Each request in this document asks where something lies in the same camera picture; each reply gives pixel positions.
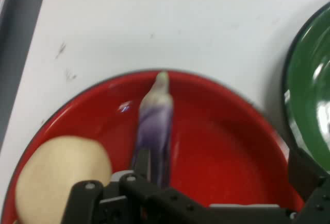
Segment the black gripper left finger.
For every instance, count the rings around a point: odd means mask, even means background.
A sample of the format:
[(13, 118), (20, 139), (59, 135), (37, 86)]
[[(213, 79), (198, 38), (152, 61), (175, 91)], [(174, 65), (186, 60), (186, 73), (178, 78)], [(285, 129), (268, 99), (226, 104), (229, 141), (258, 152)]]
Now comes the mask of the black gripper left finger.
[(206, 209), (173, 188), (150, 183), (150, 150), (136, 156), (132, 172), (103, 186), (80, 181), (72, 187), (61, 223), (204, 223)]

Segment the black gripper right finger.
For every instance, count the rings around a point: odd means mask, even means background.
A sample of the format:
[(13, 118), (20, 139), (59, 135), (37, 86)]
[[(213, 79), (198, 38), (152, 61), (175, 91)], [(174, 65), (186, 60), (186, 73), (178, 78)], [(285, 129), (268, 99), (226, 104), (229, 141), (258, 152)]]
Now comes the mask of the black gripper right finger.
[(293, 223), (329, 223), (329, 174), (300, 148), (288, 158), (290, 184), (304, 201)]

